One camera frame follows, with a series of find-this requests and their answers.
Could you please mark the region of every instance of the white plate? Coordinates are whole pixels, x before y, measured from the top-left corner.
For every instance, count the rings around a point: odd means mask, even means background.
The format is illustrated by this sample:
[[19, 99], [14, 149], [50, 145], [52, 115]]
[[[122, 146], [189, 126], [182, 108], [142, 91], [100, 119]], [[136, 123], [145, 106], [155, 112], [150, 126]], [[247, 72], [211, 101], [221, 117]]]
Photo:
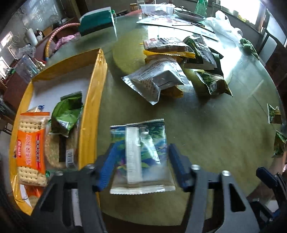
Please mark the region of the white plate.
[[178, 17], [185, 19], [185, 20], [190, 20], [190, 21], [194, 21], [194, 22], [200, 22], [200, 21], [205, 21], [205, 17], [192, 13], [192, 12], [188, 12], [188, 11], [174, 11], [175, 14], [177, 14]]

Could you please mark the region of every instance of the metal bolt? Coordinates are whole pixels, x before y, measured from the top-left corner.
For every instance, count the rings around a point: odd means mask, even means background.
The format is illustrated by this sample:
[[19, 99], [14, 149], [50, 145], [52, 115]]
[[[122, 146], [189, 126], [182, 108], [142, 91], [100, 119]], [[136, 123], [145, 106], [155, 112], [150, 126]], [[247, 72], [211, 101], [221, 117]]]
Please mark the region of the metal bolt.
[[93, 164], [87, 164], [86, 168], [89, 169], [89, 170], [92, 170], [92, 169], [95, 168], [95, 166]]
[[62, 176], [64, 173], [63, 173], [63, 171], [56, 171], [55, 172], [55, 175], [56, 176]]
[[197, 165], [197, 164], [193, 164], [193, 165], [191, 166], [191, 169], [192, 169], [192, 170], [200, 170], [200, 166]]
[[229, 172], [229, 171], [226, 171], [226, 170], [222, 171], [221, 173], [222, 173], [222, 175], [224, 175], [224, 176], [230, 176], [230, 175], [231, 175], [230, 172]]

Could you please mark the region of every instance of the green bottle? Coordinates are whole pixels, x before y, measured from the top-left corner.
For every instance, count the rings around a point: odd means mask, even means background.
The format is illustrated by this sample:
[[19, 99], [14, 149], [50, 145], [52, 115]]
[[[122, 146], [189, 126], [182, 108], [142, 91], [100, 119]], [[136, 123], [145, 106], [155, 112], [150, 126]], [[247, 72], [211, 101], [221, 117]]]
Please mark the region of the green bottle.
[[208, 3], [207, 0], [198, 0], [194, 13], [206, 18], [207, 17], [207, 14], [206, 14], [207, 3]]

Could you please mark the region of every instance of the round glass table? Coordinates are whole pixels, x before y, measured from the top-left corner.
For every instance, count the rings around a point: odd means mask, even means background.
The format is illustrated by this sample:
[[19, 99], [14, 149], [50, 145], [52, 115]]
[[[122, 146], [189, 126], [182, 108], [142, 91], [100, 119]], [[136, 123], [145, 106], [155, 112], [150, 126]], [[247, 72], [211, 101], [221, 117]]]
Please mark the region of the round glass table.
[[[272, 165], [273, 173], [282, 172], [285, 157], [272, 159], [275, 130], [280, 130], [280, 125], [268, 124], [267, 103], [274, 107], [282, 105], [263, 65], [220, 34], [220, 42], [205, 38], [209, 47], [224, 56], [221, 67], [233, 97], [221, 94], [201, 98], [191, 86], [184, 91], [183, 98], [161, 96], [159, 103], [152, 106], [121, 78], [144, 65], [140, 45], [144, 39], [175, 36], [183, 40], [191, 33], [137, 24], [140, 17], [118, 17], [114, 28], [70, 41], [47, 63], [49, 66], [84, 51], [103, 49], [108, 73], [99, 112], [97, 155], [103, 154], [111, 142], [111, 125], [163, 118], [167, 142], [175, 143], [191, 163], [209, 172], [229, 170], [246, 196], [264, 196], [265, 191], [256, 188], [260, 183], [256, 169]], [[284, 111], [281, 113], [285, 122]], [[177, 184], [174, 192], [145, 195], [112, 195], [107, 188], [100, 193], [100, 207], [104, 213], [129, 222], [179, 225], [188, 196]]]

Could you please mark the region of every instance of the pink cloth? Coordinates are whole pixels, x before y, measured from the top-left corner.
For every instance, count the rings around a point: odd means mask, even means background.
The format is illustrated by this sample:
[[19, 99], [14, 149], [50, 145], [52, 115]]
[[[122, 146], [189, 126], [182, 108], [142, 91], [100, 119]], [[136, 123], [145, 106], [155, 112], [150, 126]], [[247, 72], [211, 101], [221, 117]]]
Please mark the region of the pink cloth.
[[58, 42], [56, 43], [55, 50], [58, 50], [62, 45], [64, 45], [65, 43], [69, 42], [70, 40], [74, 39], [79, 34], [80, 33], [77, 32], [74, 35], [65, 36], [65, 37], [62, 37], [61, 39], [59, 39]]

